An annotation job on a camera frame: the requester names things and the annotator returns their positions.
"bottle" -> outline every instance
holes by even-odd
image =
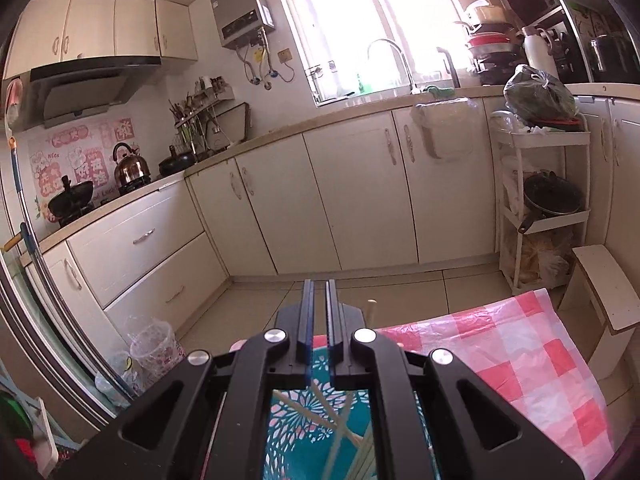
[[[527,54],[529,65],[558,78],[558,68],[550,54],[550,45],[538,34],[535,27],[524,27],[522,31],[525,36],[524,52]]]

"frying pan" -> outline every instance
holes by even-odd
[[[518,228],[521,234],[526,233],[536,220],[578,212],[583,199],[577,186],[553,171],[541,171],[524,181],[524,202],[530,212]]]

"baseboard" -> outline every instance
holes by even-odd
[[[312,272],[297,274],[278,274],[277,276],[232,276],[236,283],[251,282],[302,282],[311,280],[348,280],[351,278],[378,278],[380,276],[397,276],[399,274],[415,274],[416,272],[431,272],[433,270],[459,269],[482,264],[492,264],[498,261],[499,255],[484,254],[449,260],[448,262],[436,262],[433,264],[413,264],[397,267],[380,267],[377,269],[336,270],[334,272]]]
[[[175,331],[175,336],[178,338],[178,340],[187,335],[187,332],[193,328],[193,326],[204,315],[204,313],[213,306],[213,304],[218,300],[220,296],[222,296],[222,294],[224,294],[224,292],[231,286],[232,283],[233,281],[231,280],[231,278],[227,278],[222,283],[222,285],[220,285],[214,291],[214,293],[207,298],[207,301],[199,306],[198,309],[187,318],[187,321],[185,321],[182,326]]]

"black pot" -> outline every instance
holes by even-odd
[[[175,153],[175,148],[173,146],[169,146],[169,152],[171,152],[171,156],[158,164],[161,176],[169,176],[174,173],[179,173],[196,163],[196,157],[191,152],[177,154]]]
[[[94,195],[94,183],[92,181],[81,182],[71,186],[68,176],[62,177],[62,185],[65,190],[53,197],[49,205],[49,211],[56,218],[66,218],[71,214],[80,211],[90,201]]]

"drawer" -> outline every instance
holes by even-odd
[[[177,331],[226,280],[206,234],[162,262],[105,310],[120,335],[127,337],[130,317],[155,317]]]
[[[108,214],[68,243],[94,296],[105,307],[201,232],[196,208],[181,180]]]

